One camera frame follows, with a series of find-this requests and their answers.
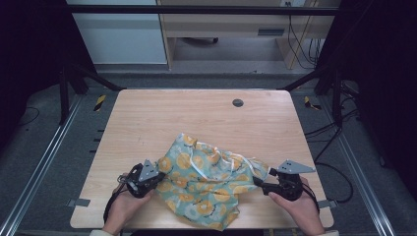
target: wooden table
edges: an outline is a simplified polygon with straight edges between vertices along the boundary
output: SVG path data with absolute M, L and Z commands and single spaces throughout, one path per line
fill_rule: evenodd
M 241 107 L 232 104 L 243 100 Z M 126 89 L 119 93 L 80 199 L 71 218 L 75 228 L 100 228 L 117 177 L 146 158 L 163 157 L 176 136 L 185 133 L 221 149 L 256 157 L 277 167 L 286 159 L 314 166 L 290 94 L 260 89 Z M 309 179 L 318 200 L 325 194 L 317 173 Z M 270 177 L 268 182 L 277 183 Z M 240 214 L 228 228 L 296 227 L 285 210 L 261 189 L 243 194 Z M 328 208 L 321 210 L 324 227 L 333 225 Z M 194 228 L 154 195 L 127 228 Z

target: white cabinet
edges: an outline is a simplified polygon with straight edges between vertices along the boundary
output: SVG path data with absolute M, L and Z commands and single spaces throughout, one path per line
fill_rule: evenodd
M 69 5 L 155 5 L 154 0 L 67 0 Z M 166 64 L 157 14 L 73 14 L 94 64 Z

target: wrist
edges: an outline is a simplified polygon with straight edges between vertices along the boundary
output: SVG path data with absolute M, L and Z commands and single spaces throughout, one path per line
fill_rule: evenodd
M 318 215 L 291 214 L 291 216 L 305 235 L 321 235 L 326 232 Z
M 111 235 L 118 235 L 123 227 L 123 220 L 112 220 L 108 218 L 101 230 Z

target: sleeve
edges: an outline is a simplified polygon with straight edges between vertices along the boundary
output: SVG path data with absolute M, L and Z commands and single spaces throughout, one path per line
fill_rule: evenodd
M 339 234 L 337 230 L 331 230 L 319 236 L 339 236 Z
M 105 231 L 102 230 L 93 230 L 89 236 L 113 236 Z

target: human hand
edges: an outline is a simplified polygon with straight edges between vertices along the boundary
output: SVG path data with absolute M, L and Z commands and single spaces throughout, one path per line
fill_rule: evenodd
M 309 185 L 306 178 L 300 178 L 305 185 Z M 320 235 L 325 233 L 316 205 L 307 193 L 303 191 L 301 197 L 294 202 L 273 192 L 269 192 L 268 195 L 276 204 L 288 211 L 304 234 Z
M 120 186 L 121 185 L 114 189 L 113 193 L 116 193 Z M 126 186 L 124 186 L 119 196 L 111 205 L 102 230 L 109 234 L 117 235 L 125 224 L 135 215 L 138 209 L 150 200 L 152 195 L 153 190 L 150 190 L 143 198 L 138 199 L 132 196 Z

